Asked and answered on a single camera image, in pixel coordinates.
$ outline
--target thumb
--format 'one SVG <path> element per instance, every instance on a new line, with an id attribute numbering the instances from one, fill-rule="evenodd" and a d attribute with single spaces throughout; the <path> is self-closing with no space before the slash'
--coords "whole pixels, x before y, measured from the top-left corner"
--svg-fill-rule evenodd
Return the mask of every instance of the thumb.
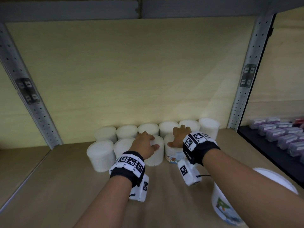
<path id="1" fill-rule="evenodd" d="M 154 151 L 156 151 L 156 150 L 159 149 L 159 145 L 158 144 L 152 145 L 151 147 L 154 149 Z"/>
<path id="2" fill-rule="evenodd" d="M 168 142 L 168 143 L 167 143 L 167 145 L 168 145 L 169 147 L 174 148 L 174 144 L 173 144 L 173 142 Z"/>

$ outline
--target white container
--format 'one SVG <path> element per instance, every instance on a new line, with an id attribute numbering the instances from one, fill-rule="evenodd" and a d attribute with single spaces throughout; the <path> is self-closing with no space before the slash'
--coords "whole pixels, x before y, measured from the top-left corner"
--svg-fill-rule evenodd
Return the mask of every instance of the white container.
<path id="1" fill-rule="evenodd" d="M 128 151 L 135 138 L 123 138 L 118 140 L 114 145 L 114 153 L 119 158 L 124 152 Z"/>
<path id="2" fill-rule="evenodd" d="M 286 178 L 278 173 L 263 168 L 254 168 L 254 170 L 298 194 L 296 188 Z M 232 208 L 216 183 L 214 183 L 211 203 L 218 216 L 228 224 L 233 226 L 242 226 L 245 224 L 241 217 Z"/>
<path id="3" fill-rule="evenodd" d="M 117 142 L 116 128 L 114 126 L 101 127 L 94 133 L 96 141 L 111 140 L 113 144 Z"/>
<path id="4" fill-rule="evenodd" d="M 199 119 L 199 123 L 201 125 L 201 132 L 209 135 L 212 139 L 216 139 L 218 129 L 220 127 L 220 123 L 211 118 L 201 118 Z"/>
<path id="5" fill-rule="evenodd" d="M 185 125 L 185 127 L 189 126 L 192 132 L 196 132 L 201 129 L 201 125 L 195 120 L 182 120 L 179 122 L 179 125 Z"/>
<path id="6" fill-rule="evenodd" d="M 177 122 L 162 122 L 159 124 L 159 136 L 164 139 L 167 134 L 173 133 L 174 127 L 179 127 L 179 124 Z"/>
<path id="7" fill-rule="evenodd" d="M 138 132 L 142 133 L 146 131 L 148 134 L 152 134 L 152 135 L 158 135 L 159 133 L 159 127 L 157 124 L 155 123 L 145 123 L 145 124 L 141 124 L 138 127 Z"/>
<path id="8" fill-rule="evenodd" d="M 138 134 L 138 128 L 135 125 L 124 125 L 118 127 L 116 130 L 116 135 L 118 139 L 123 139 L 123 138 L 136 138 Z"/>
<path id="9" fill-rule="evenodd" d="M 87 156 L 95 171 L 108 171 L 116 160 L 113 152 L 113 142 L 110 140 L 94 142 L 87 149 Z"/>
<path id="10" fill-rule="evenodd" d="M 174 140 L 173 133 L 167 134 L 165 136 L 165 158 L 168 162 L 177 164 L 182 158 L 186 157 L 183 148 L 172 148 L 168 146 L 168 142 L 172 142 Z"/>
<path id="11" fill-rule="evenodd" d="M 151 157 L 149 157 L 148 159 L 145 160 L 145 164 L 147 166 L 157 166 L 160 163 L 162 163 L 164 160 L 165 142 L 162 139 L 162 137 L 160 137 L 160 136 L 154 135 L 154 138 L 155 139 L 153 141 L 150 141 L 150 145 L 152 146 L 152 145 L 158 144 L 159 148 L 158 148 L 158 150 L 156 150 L 154 152 L 154 154 Z"/>

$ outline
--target black shelf edge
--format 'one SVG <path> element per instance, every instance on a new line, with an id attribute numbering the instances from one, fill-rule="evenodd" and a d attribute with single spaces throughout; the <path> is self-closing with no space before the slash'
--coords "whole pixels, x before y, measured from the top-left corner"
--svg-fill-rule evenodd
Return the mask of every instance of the black shelf edge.
<path id="1" fill-rule="evenodd" d="M 289 156 L 286 150 L 277 147 L 277 142 L 267 141 L 265 137 L 257 133 L 257 130 L 252 130 L 249 126 L 240 126 L 237 132 L 269 161 L 304 188 L 304 165 L 300 162 L 300 157 Z"/>

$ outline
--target gray metal beam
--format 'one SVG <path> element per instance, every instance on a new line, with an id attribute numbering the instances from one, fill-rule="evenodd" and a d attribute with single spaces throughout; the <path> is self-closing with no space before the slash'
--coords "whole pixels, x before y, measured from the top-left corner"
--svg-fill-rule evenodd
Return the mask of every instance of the gray metal beam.
<path id="1" fill-rule="evenodd" d="M 237 131 L 240 126 L 268 37 L 272 33 L 274 18 L 275 15 L 256 18 L 227 128 Z"/>
<path id="2" fill-rule="evenodd" d="M 62 140 L 6 26 L 0 23 L 0 61 L 48 146 Z"/>
<path id="3" fill-rule="evenodd" d="M 270 0 L 267 14 L 276 14 L 304 6 L 304 0 Z"/>
<path id="4" fill-rule="evenodd" d="M 146 0 L 143 18 L 260 15 L 268 0 Z M 0 3 L 2 22 L 137 19 L 136 0 Z"/>

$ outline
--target large white bucket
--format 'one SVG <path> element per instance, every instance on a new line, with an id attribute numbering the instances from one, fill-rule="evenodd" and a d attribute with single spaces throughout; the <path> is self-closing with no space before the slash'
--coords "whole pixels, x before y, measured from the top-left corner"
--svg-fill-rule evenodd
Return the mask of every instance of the large white bucket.
<path id="1" fill-rule="evenodd" d="M 298 194 L 298 191 L 290 183 L 290 181 L 288 181 L 286 178 L 279 175 L 278 173 L 263 168 L 254 168 L 254 170 L 268 177 L 269 179 L 281 184 L 292 192 Z M 235 212 L 235 210 L 232 208 L 232 206 L 230 205 L 230 203 L 228 202 L 228 200 L 221 192 L 216 183 L 214 183 L 211 202 L 218 216 L 228 224 L 233 226 L 241 226 L 245 224 L 245 222 L 241 219 L 237 212 Z"/>

